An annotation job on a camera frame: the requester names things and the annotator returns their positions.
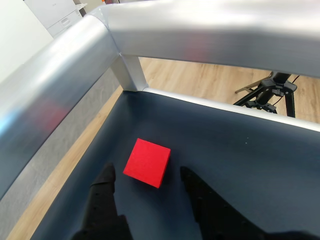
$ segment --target cable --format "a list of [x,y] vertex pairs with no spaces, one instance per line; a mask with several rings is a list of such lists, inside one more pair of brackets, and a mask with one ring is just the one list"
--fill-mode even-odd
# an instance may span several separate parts
[[[298,76],[293,80],[292,83],[294,83],[294,82],[298,79],[298,77],[300,77],[300,75],[298,75]],[[284,96],[280,97],[279,100],[276,101],[276,102],[273,104],[273,106],[276,105],[283,97],[284,97]]]

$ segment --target red cube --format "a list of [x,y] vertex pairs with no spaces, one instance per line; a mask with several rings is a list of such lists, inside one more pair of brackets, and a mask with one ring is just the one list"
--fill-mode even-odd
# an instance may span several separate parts
[[138,138],[123,173],[159,188],[169,156],[169,148]]

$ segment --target aluminum frame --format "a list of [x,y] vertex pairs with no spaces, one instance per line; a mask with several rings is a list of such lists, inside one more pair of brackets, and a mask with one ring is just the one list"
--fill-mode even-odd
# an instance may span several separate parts
[[157,0],[96,8],[0,83],[0,199],[111,67],[146,91],[320,132],[316,123],[148,88],[138,57],[320,77],[317,0]]

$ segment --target white cabinet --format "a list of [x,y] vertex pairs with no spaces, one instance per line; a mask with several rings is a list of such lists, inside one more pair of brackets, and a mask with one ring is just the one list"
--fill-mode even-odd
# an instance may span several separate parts
[[24,2],[54,38],[82,18],[73,0],[25,0]]

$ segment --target camera tripod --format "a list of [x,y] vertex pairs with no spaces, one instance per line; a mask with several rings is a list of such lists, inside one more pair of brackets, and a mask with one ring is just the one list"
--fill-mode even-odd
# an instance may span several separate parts
[[276,114],[274,105],[268,101],[275,95],[278,97],[285,97],[286,115],[295,118],[295,98],[294,91],[297,90],[297,85],[288,81],[291,74],[272,71],[270,75],[264,79],[256,81],[248,86],[245,86],[235,93],[242,91],[249,92],[246,96],[235,102],[233,105],[246,106],[247,108],[257,108],[265,110],[269,113]]

